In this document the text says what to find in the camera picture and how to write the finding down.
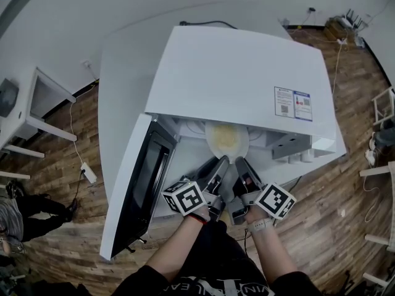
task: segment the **barcode sticker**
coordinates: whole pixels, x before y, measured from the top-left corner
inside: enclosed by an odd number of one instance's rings
[[[313,121],[310,94],[294,91],[295,118],[305,121]]]
[[[275,115],[313,121],[310,94],[274,87]]]
[[[274,87],[275,114],[284,117],[295,117],[294,91]]]

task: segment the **white plate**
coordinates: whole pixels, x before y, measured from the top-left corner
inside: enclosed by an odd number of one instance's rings
[[[218,138],[218,127],[226,126],[223,135],[227,135],[229,146],[220,144]],[[234,163],[236,158],[245,157],[249,148],[249,135],[247,127],[229,123],[219,123],[213,121],[206,122],[206,139],[212,153],[221,159],[224,155],[229,158],[230,163]]]

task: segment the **microwave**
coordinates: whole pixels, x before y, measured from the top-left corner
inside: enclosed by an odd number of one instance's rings
[[[109,200],[100,251],[108,260],[167,207],[159,196],[167,174],[179,179],[212,157],[198,159],[207,121],[247,127],[258,175],[281,158],[314,150],[315,161],[344,144],[321,51],[262,33],[175,27],[147,97],[133,99],[145,104]]]

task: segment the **bracelet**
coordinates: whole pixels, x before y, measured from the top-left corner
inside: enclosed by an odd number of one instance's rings
[[[194,218],[197,221],[200,221],[202,224],[207,224],[207,220],[205,220],[203,217],[201,217],[201,216],[199,216],[197,214],[190,213],[188,216]]]
[[[271,218],[262,218],[260,220],[255,220],[253,223],[249,224],[248,230],[251,234],[266,229],[268,227],[273,227],[273,220]]]

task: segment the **hand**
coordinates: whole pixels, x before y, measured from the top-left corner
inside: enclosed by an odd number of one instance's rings
[[[268,217],[268,213],[261,209],[258,205],[251,205],[248,208],[248,213],[246,213],[244,219],[247,221],[247,224],[251,224],[255,222],[255,220],[261,220],[262,218]]]

